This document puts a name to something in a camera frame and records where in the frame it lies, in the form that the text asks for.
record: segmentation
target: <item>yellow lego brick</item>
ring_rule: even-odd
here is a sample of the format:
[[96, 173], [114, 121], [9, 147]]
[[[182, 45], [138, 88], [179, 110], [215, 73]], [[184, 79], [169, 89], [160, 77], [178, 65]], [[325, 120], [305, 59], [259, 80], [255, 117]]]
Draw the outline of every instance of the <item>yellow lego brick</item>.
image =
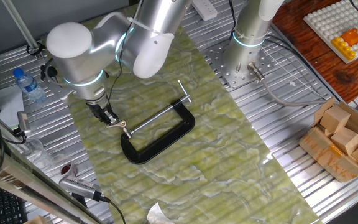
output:
[[346, 59], [352, 60], [356, 56], [356, 52], [353, 51], [342, 38], [335, 37], [331, 43]]

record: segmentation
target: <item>green marble mat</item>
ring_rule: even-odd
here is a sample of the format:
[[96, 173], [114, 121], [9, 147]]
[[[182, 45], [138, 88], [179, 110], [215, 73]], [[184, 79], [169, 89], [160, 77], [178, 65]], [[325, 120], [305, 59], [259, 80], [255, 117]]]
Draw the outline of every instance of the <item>green marble mat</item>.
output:
[[[132, 15], [135, 6], [123, 10]], [[85, 22], [92, 29], [101, 18]], [[112, 75], [119, 65], [106, 68]], [[142, 80], [124, 68], [113, 89], [115, 112], [133, 129], [184, 94], [196, 118], [195, 128], [144, 165], [122, 153], [119, 128], [107, 129], [83, 100], [70, 97], [69, 109], [101, 184], [127, 223], [147, 223], [159, 203], [175, 223], [320, 223], [281, 165], [180, 27], [164, 67]], [[140, 149], [179, 122], [174, 111], [135, 133]], [[122, 223], [111, 207], [116, 223]]]

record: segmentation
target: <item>screw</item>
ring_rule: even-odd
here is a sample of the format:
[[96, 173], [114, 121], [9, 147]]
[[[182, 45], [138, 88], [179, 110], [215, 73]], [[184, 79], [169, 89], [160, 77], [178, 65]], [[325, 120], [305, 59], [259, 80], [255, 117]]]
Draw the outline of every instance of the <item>screw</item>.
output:
[[187, 92], [186, 92], [186, 90], [185, 90], [185, 87], [183, 87], [183, 85], [181, 84], [180, 80], [178, 80], [178, 83], [179, 83], [179, 85], [180, 85], [180, 88], [181, 88], [181, 89], [183, 90], [183, 92], [185, 93], [185, 95], [188, 96], [188, 94], [187, 94]]

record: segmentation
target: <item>black c-clamp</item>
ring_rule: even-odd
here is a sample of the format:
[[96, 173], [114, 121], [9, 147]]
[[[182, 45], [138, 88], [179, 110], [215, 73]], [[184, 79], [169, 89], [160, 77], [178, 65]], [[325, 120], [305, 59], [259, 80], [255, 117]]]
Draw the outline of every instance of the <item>black c-clamp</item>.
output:
[[[131, 163], [144, 164], [148, 162], [156, 155], [166, 150], [166, 148], [170, 147], [177, 140], [181, 139], [185, 134], [187, 134], [194, 128], [196, 120], [192, 113], [190, 113], [190, 111], [186, 108], [186, 106], [183, 105], [183, 101], [185, 100], [191, 102], [190, 95], [187, 94], [186, 90], [183, 88], [183, 85], [180, 83], [179, 80], [178, 82], [182, 87], [182, 90], [185, 92], [186, 96], [174, 101], [173, 103], [171, 103], [170, 106], [168, 106], [167, 108], [141, 124], [139, 127], [135, 128], [133, 131], [128, 131], [126, 129], [125, 121], [120, 121], [118, 122], [118, 124], [109, 126], [109, 128], [113, 126], [123, 128], [124, 133], [121, 135], [121, 147], [124, 155]], [[179, 116], [182, 118], [182, 121], [180, 121], [180, 123], [173, 127], [171, 130], [166, 132], [162, 137], [155, 140], [152, 144], [149, 144], [148, 146], [144, 147], [141, 151], [136, 150], [135, 147], [129, 141], [132, 137], [132, 134], [138, 131], [140, 128], [143, 128], [144, 126], [148, 125], [153, 120], [157, 119], [159, 116], [163, 115], [171, 109], [174, 109], [179, 114]]]

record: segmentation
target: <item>blue bottle cap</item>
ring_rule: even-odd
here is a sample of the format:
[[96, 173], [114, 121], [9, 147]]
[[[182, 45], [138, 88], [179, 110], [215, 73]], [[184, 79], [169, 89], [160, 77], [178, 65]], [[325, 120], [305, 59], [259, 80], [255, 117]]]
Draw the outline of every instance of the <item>blue bottle cap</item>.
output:
[[21, 77], [24, 75], [23, 69], [17, 68], [17, 69], [15, 69], [15, 70], [13, 70], [13, 75], [14, 75], [16, 78], [21, 78]]

